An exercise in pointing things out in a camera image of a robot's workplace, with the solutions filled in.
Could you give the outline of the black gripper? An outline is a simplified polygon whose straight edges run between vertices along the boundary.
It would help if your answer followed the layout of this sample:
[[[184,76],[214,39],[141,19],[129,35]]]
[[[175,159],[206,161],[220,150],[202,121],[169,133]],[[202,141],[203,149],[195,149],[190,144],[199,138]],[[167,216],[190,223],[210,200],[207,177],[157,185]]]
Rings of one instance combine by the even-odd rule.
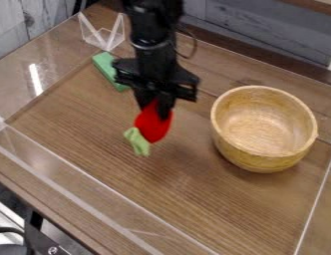
[[[199,76],[180,64],[171,68],[152,64],[144,69],[133,58],[113,62],[116,80],[135,90],[140,108],[144,109],[157,99],[157,110],[163,121],[169,117],[176,99],[195,102],[198,99]]]

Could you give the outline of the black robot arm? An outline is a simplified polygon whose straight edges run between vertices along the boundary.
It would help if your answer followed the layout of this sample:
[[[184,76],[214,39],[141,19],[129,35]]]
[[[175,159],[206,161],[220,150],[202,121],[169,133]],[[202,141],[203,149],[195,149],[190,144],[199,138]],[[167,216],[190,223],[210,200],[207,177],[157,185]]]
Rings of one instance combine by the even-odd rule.
[[[182,31],[183,0],[123,0],[131,19],[133,58],[115,60],[116,80],[135,90],[140,108],[157,101],[164,121],[176,100],[195,102],[199,76],[179,63],[176,31]]]

